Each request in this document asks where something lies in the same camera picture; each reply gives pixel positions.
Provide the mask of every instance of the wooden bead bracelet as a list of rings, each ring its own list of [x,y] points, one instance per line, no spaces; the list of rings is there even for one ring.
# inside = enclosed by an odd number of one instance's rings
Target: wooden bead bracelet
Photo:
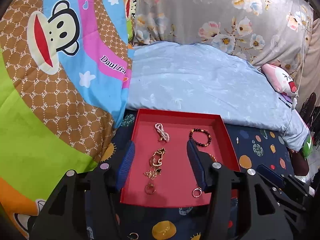
[[[210,136],[210,133],[207,132],[206,130],[202,130],[202,129],[192,129],[192,130],[190,131],[190,134],[189,134],[189,138],[190,138],[190,139],[192,138],[193,132],[203,132],[203,133],[205,133],[205,134],[207,135],[207,137],[208,137],[208,142],[207,142],[207,144],[198,143],[198,142],[195,140],[196,145],[201,146],[201,147],[207,147],[207,146],[211,143],[211,139],[212,139],[212,138],[211,138],[211,136]]]

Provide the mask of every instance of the white cable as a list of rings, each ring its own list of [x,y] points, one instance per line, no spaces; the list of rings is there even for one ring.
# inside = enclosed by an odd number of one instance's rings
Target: white cable
[[[301,14],[301,8],[300,8],[300,3],[299,3],[299,0],[297,0],[298,2],[298,6],[299,6],[299,11],[300,11],[300,17],[301,17],[301,21],[302,21],[302,14]],[[284,138],[285,134],[287,133],[287,130],[289,128],[289,125],[291,123],[291,120],[292,120],[292,115],[293,115],[293,110],[295,109],[295,106],[297,104],[297,96],[298,96],[298,93],[299,93],[299,89],[300,89],[300,84],[301,84],[301,79],[302,79],[302,73],[303,73],[303,67],[304,67],[304,36],[306,34],[306,29],[303,28],[303,24],[301,25],[302,26],[302,69],[301,69],[301,76],[300,76],[300,81],[299,81],[299,86],[298,86],[298,90],[297,90],[297,93],[296,93],[296,96],[293,98],[293,102],[292,102],[292,106],[293,108],[291,108],[291,118],[290,118],[290,121],[288,123],[288,126],[287,126],[287,129],[285,129],[285,132],[284,132],[284,135],[282,136],[282,138]]]

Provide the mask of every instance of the metal screw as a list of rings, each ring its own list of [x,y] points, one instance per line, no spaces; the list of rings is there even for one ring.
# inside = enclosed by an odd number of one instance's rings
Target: metal screw
[[[67,171],[67,173],[66,173],[66,175],[68,176],[68,177],[71,177],[71,176],[73,176],[75,174],[75,171],[74,170],[69,170],[69,171]]]
[[[256,171],[254,169],[248,169],[247,173],[251,176],[253,176],[254,174],[256,174]]]
[[[107,170],[109,169],[109,167],[110,167],[109,163],[103,163],[100,165],[100,169],[102,170]]]
[[[212,163],[212,167],[215,169],[220,169],[222,167],[221,163]]]

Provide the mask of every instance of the blue gripper pad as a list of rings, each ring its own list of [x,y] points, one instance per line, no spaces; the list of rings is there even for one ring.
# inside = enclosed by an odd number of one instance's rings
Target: blue gripper pad
[[[268,167],[266,167],[265,165],[259,165],[256,170],[266,179],[270,180],[273,184],[275,184],[278,188],[284,188],[283,178],[271,169],[269,169]]]
[[[133,141],[129,141],[124,148],[125,154],[122,158],[122,162],[119,165],[116,180],[116,189],[119,191],[124,187],[125,181],[127,180],[131,164],[134,158],[135,145]]]
[[[205,171],[199,159],[198,152],[199,151],[196,144],[194,143],[194,140],[189,139],[189,141],[187,142],[188,158],[193,170],[193,174],[196,178],[196,182],[198,186],[204,190],[207,187],[207,184],[205,182]]]

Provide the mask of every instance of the pink stripe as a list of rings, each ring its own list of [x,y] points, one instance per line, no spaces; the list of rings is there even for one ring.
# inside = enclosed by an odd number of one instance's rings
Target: pink stripe
[[[85,52],[97,63],[99,70],[103,74],[120,80],[124,80],[125,76],[128,77],[129,80],[123,84],[123,88],[129,87],[131,70],[127,70],[128,63],[125,60],[119,58],[111,49],[109,49],[103,43],[98,32],[96,16],[94,13],[94,0],[87,0],[87,10],[84,10],[82,7],[85,1],[86,0],[78,0],[82,23],[81,31]],[[112,63],[122,66],[126,70],[126,75],[124,76],[123,73],[116,71],[101,62],[100,59],[103,56],[108,57],[108,60]]]

